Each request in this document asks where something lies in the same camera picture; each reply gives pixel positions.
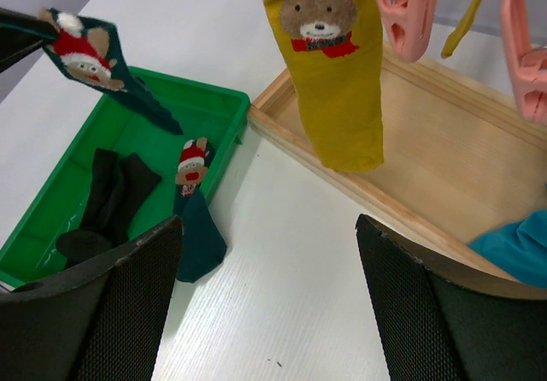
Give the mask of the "pink round clip hanger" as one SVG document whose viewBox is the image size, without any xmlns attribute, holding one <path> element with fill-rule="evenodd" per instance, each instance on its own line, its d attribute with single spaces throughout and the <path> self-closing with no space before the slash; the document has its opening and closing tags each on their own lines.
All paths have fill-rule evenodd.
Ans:
<svg viewBox="0 0 547 381">
<path fill-rule="evenodd" d="M 438 0 L 375 0 L 387 37 L 397 57 L 417 62 L 429 45 Z M 474 23 L 482 0 L 472 0 L 447 37 L 441 51 L 453 55 Z M 546 47 L 535 46 L 528 26 L 526 0 L 502 0 L 499 6 L 500 36 L 515 105 L 522 118 L 546 123 Z"/>
</svg>

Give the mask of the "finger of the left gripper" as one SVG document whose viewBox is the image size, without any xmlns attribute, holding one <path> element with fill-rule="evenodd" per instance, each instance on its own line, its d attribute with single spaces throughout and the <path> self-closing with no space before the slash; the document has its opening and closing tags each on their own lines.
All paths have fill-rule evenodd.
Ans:
<svg viewBox="0 0 547 381">
<path fill-rule="evenodd" d="M 14 39 L 1 39 L 1 63 L 0 73 L 3 73 L 20 60 L 31 55 L 36 50 L 49 44 L 50 41 L 46 39 L 22 39 L 21 41 L 15 41 Z"/>
<path fill-rule="evenodd" d="M 1 8 L 1 28 L 31 34 L 36 38 L 55 40 L 57 30 L 38 17 L 10 9 Z"/>
</svg>

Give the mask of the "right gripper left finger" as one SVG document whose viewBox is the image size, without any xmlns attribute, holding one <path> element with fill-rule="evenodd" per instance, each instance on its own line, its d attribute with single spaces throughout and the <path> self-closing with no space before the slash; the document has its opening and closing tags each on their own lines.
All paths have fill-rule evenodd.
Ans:
<svg viewBox="0 0 547 381">
<path fill-rule="evenodd" d="M 173 216 L 1 295 L 3 380 L 149 380 L 182 249 Z"/>
</svg>

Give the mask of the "yellow sock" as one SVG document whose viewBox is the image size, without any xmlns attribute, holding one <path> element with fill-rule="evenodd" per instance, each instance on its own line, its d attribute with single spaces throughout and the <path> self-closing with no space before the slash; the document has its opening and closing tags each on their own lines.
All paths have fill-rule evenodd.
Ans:
<svg viewBox="0 0 547 381">
<path fill-rule="evenodd" d="M 483 0 L 471 1 L 465 14 L 456 25 L 456 28 L 445 40 L 444 47 L 441 50 L 440 54 L 442 59 L 447 59 L 453 55 L 456 47 L 459 45 L 459 43 L 462 41 L 462 39 L 465 37 L 465 35 L 468 33 L 471 26 L 473 25 L 475 16 L 479 10 L 480 5 L 482 4 L 482 1 Z"/>
<path fill-rule="evenodd" d="M 384 161 L 383 27 L 375 0 L 263 0 L 294 85 L 304 132 L 324 167 Z"/>
</svg>

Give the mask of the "christmas pattern sock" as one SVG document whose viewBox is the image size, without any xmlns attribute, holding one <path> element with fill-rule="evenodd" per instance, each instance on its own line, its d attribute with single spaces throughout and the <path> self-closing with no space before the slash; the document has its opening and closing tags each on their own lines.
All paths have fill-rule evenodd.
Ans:
<svg viewBox="0 0 547 381">
<path fill-rule="evenodd" d="M 101 91 L 166 132 L 183 133 L 145 82 L 130 72 L 114 23 L 58 9 L 41 9 L 38 19 L 57 33 L 44 50 L 66 78 Z"/>
</svg>

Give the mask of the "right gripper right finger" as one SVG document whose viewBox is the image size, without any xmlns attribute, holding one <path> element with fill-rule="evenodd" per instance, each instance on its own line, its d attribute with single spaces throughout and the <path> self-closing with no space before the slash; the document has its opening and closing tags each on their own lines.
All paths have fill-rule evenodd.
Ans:
<svg viewBox="0 0 547 381">
<path fill-rule="evenodd" d="M 432 251 L 370 215 L 356 221 L 393 380 L 544 380 L 546 291 Z"/>
</svg>

